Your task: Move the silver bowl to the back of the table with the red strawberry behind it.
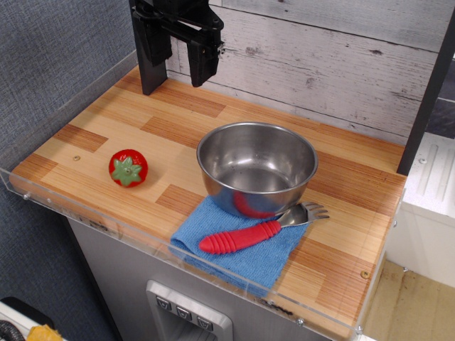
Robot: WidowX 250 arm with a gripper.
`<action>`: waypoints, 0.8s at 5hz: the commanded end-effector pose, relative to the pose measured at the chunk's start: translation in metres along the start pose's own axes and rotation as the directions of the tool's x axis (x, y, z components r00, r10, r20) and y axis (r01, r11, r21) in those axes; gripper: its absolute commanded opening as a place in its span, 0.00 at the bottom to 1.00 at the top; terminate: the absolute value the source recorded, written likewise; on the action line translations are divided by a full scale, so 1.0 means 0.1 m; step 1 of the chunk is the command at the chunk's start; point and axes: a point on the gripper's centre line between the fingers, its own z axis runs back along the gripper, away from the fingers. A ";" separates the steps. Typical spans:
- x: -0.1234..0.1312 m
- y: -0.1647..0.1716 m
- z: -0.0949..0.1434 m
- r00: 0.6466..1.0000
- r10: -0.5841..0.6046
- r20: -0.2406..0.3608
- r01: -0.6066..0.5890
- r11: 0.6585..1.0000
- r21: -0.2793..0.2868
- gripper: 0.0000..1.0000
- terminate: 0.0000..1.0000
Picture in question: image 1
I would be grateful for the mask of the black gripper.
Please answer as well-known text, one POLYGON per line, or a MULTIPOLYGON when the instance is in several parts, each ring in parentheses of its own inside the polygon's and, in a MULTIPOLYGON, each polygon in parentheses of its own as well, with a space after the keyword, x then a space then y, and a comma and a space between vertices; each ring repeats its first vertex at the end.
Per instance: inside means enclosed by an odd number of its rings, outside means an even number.
POLYGON ((209 1, 136 1, 133 24, 146 59, 158 66, 172 56, 170 35, 187 43, 191 84, 200 87, 218 70, 224 23, 209 1))

